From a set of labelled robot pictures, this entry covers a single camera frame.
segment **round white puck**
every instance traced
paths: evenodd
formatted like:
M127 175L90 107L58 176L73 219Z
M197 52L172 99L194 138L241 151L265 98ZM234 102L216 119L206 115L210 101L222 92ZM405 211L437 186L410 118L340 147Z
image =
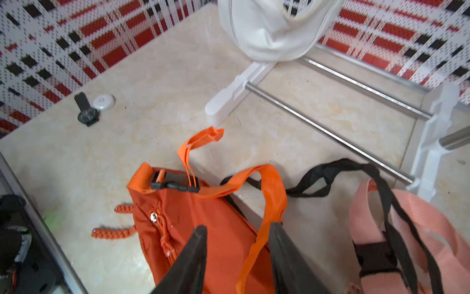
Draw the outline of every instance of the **round white puck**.
M99 95L93 100L93 108L99 111L106 111L113 107L115 102L114 96L110 94Z

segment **black object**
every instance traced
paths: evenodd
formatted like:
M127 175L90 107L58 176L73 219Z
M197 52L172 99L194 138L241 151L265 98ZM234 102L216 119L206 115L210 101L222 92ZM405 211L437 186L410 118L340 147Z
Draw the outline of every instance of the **black object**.
M0 263L2 269L8 267L9 270L16 271L14 294L47 294L55 285L63 282L63 276L25 212L25 203L25 200L17 195L0 196L0 239L10 239L9 243L0 240ZM7 265L7 255L11 254L12 249L16 248L15 256L18 253L14 240L8 236L11 234L11 226L27 228L27 233L31 234L31 245L23 262ZM11 282L10 276L0 279L0 293L3 293L5 288L8 289Z
M180 192L198 193L201 189L199 179L197 177L189 176L191 182L195 184L195 186L190 187L187 174L174 174L168 171L165 173L164 182L156 183L155 181L158 178L158 173L159 172L156 172L154 174L152 181L150 182L152 190L174 189Z
M279 222L271 224L269 247L276 294L331 294L312 273ZM207 228L200 225L151 294L201 294L206 259Z
M388 242L357 245L354 244L357 260L361 267L359 277L380 272L399 272L397 258Z
M409 256L408 250L405 246L403 238L400 233L388 222L388 215L390 209L393 208L396 210L399 217L404 220L410 227L411 233L415 240L418 242L420 247L423 249L426 254L426 258L429 265L429 276L431 278L431 288L434 294L444 293L442 287L442 278L440 274L439 267L436 263L436 260L429 252L426 245L421 241L418 231L416 230L415 225L407 215L407 213L401 208L398 200L396 199L393 192L390 190L387 182L380 177L378 169L372 164L359 164L350 159L340 159L330 163L320 164L316 167L311 168L300 180L300 182L294 188L287 189L286 194L293 198L311 198L311 197L325 197L329 194L331 185L336 178L336 176L342 171L355 171L362 170L366 172L377 184L377 189L379 191L380 200L382 201L382 209L384 212L384 224L385 224L385 237L387 238L387 243L392 249L391 254L398 259L403 269L403 276L405 283L409 285L412 294L416 294L418 291L418 279L416 276L416 271ZM231 178L227 177L223 182L228 182ZM326 182L326 187L319 189L318 191L312 194L304 194L303 192L309 187L314 185L319 179L324 178ZM247 182L257 189L261 189L261 181L256 181L248 178ZM363 258L366 254L371 255L368 258L374 258L374 261L366 262L362 268L361 273L365 275L366 273L372 274L377 273L378 269L370 266L373 263L382 263L385 271L391 271L392 266L385 263L385 256L390 254L388 249L382 247L382 252L374 253L372 252L372 247L366 252L366 250L361 250L361 254L358 255L359 263L363 263Z
M277 294L330 294L279 222L271 224L268 240Z
M77 105L80 108L80 113L78 114L79 122L89 127L95 122L99 121L100 112L97 109L91 107L85 93L80 92L76 94L75 102L77 102Z
M199 225L152 294L201 294L207 259L207 228Z

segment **red and white patterned wall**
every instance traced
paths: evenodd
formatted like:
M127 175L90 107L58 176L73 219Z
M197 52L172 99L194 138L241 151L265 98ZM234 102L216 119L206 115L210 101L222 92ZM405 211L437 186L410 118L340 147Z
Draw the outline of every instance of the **red and white patterned wall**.
M200 6L200 0L1 1L0 137Z
M470 0L345 0L320 43L470 104Z
M291 14L312 0L283 0ZM206 0L0 2L0 137L17 129ZM470 0L346 0L326 46L470 104Z

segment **beige tile floor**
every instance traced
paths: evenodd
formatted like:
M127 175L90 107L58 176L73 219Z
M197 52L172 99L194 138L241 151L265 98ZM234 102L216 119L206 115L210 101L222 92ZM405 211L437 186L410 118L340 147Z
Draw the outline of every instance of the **beige tile floor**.
M314 50L311 56L419 104L422 95L376 73ZM137 236L106 241L93 228L126 228L117 215L130 202L125 186L138 166L182 168L177 148L207 127L204 105L251 61L234 47L210 4L80 89L117 103L87 128L77 122L73 93L0 141L0 151L90 293L148 293L151 273ZM340 134L399 166L414 120L296 62L278 64L260 86ZM456 113L459 128L468 113ZM243 168L275 165L290 187L320 163L357 156L274 106L249 95L222 124L225 137L191 154L196 174L211 184ZM469 238L469 147L441 163L433 203ZM357 281L359 266L348 234L348 207L361 172L343 173L325 199L290 199L284 227L308 263L334 292ZM387 177L390 184L393 179ZM237 202L257 224L262 194L248 186Z

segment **black plastic buckle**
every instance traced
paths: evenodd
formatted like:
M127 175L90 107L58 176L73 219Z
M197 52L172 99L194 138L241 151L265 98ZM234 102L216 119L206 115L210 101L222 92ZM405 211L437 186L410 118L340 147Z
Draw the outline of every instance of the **black plastic buckle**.
M359 277L373 275L380 272L399 272L397 257L388 242L371 243L364 245L354 244L357 260L361 266Z
M193 176L189 176L191 183L195 183L195 186L188 185L188 176L186 174L173 174L173 173L166 173L165 174L165 182L156 183L158 172L156 172L150 182L150 187L152 190L162 190L162 189L173 189L180 192L190 192L190 193L198 193L201 189L199 185L199 179Z

